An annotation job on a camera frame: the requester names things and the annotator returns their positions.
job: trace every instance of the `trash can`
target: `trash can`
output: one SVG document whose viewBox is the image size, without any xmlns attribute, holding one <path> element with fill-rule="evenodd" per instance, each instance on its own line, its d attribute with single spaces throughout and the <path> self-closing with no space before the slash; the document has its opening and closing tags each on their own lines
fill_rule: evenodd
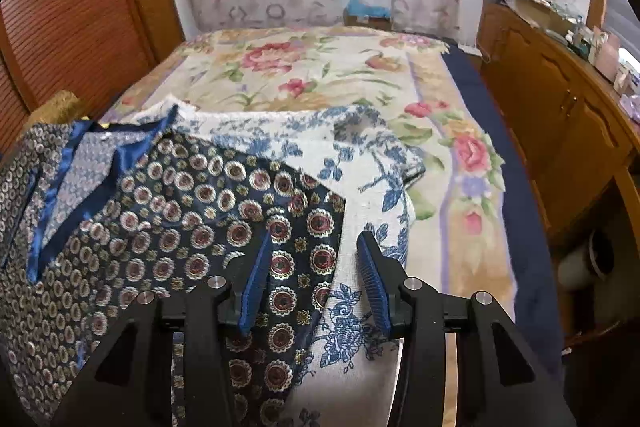
<svg viewBox="0 0 640 427">
<path fill-rule="evenodd" d="M 607 235 L 593 230 L 586 243 L 568 254 L 558 266 L 558 283 L 566 290 L 574 291 L 605 280 L 613 270 L 613 247 Z"/>
</svg>

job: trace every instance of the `bed sheet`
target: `bed sheet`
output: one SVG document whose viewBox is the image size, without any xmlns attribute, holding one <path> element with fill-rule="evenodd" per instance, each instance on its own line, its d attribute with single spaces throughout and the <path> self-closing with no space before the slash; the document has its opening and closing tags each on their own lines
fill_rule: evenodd
<svg viewBox="0 0 640 427">
<path fill-rule="evenodd" d="M 460 74 L 464 78 L 456 74 L 454 81 L 451 72 L 460 63 L 468 68 L 463 66 Z M 408 235 L 385 237 L 379 231 L 381 247 L 389 254 L 408 241 L 408 257 L 403 259 L 408 273 L 454 295 L 490 291 L 513 317 L 516 280 L 518 284 L 521 280 L 514 277 L 512 266 L 522 267 L 523 259 L 530 255 L 524 265 L 533 275 L 538 252 L 524 249 L 518 250 L 517 259 L 510 256 L 507 237 L 511 241 L 516 232 L 505 229 L 509 220 L 503 218 L 502 172 L 511 172 L 513 164 L 515 176 L 510 174 L 509 179 L 514 187 L 526 181 L 526 174 L 517 155 L 511 154 L 513 146 L 506 149 L 509 164 L 505 166 L 494 147 L 490 134 L 496 132 L 502 153 L 504 126 L 499 117 L 498 122 L 485 119 L 491 125 L 487 134 L 469 112 L 466 104 L 473 106 L 474 115 L 497 115 L 486 92 L 483 103 L 488 105 L 479 108 L 474 104 L 472 92 L 477 90 L 479 77 L 469 68 L 468 60 L 453 46 L 422 36 L 340 26 L 223 30 L 176 49 L 127 90 L 103 121 L 127 121 L 168 95 L 209 112 L 313 110 L 354 103 L 373 106 L 426 167 L 426 174 L 408 192 L 416 222 Z M 476 87 L 469 96 L 461 95 L 468 86 Z M 394 197 L 390 190 L 389 204 Z M 531 213 L 531 208 L 536 211 L 532 204 L 524 215 L 533 220 L 535 230 L 535 220 L 538 224 L 540 220 Z M 511 211 L 521 209 L 511 203 Z M 549 279 L 550 267 L 542 263 L 540 274 Z M 527 340 L 537 341 L 532 347 L 539 355 L 553 353 L 543 360 L 553 371 L 552 359 L 559 361 L 559 349 L 554 352 L 556 343 L 546 342 L 543 334 L 556 325 L 553 317 L 546 316 L 553 315 L 555 293 L 551 293 L 552 304 L 539 309 L 536 299 L 547 288 L 534 286 L 534 292 L 518 289 L 525 299 L 518 298 L 515 318 L 518 324 L 521 313 L 526 319 L 524 329 L 532 333 Z M 540 325 L 545 327 L 536 334 L 534 328 Z M 455 422 L 456 359 L 450 340 L 444 425 Z"/>
</svg>

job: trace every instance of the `metal screw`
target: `metal screw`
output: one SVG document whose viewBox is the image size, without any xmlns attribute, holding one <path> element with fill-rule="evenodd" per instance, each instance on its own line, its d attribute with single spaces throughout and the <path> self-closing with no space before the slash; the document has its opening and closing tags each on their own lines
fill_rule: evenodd
<svg viewBox="0 0 640 427">
<path fill-rule="evenodd" d="M 156 298 L 156 294 L 150 291 L 142 292 L 138 295 L 138 302 L 140 304 L 149 304 L 149 302 L 153 301 Z"/>
<path fill-rule="evenodd" d="M 486 305 L 491 304 L 494 301 L 494 298 L 489 292 L 478 292 L 476 293 L 476 301 Z"/>
<path fill-rule="evenodd" d="M 209 277 L 207 281 L 207 285 L 209 288 L 218 289 L 222 288 L 226 284 L 226 279 L 222 277 L 222 275 L 214 275 L 213 277 Z"/>
<path fill-rule="evenodd" d="M 404 280 L 404 287 L 409 290 L 416 291 L 422 288 L 422 281 L 417 277 L 407 277 Z"/>
</svg>

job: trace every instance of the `wooden cabinet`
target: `wooden cabinet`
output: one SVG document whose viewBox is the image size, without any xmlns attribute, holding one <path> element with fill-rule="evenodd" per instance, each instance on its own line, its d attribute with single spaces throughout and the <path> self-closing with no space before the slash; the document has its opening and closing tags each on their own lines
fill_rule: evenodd
<svg viewBox="0 0 640 427">
<path fill-rule="evenodd" d="M 638 137 L 590 65 L 507 7 L 485 2 L 483 12 L 482 77 L 526 157 L 553 238 L 602 194 Z"/>
</svg>

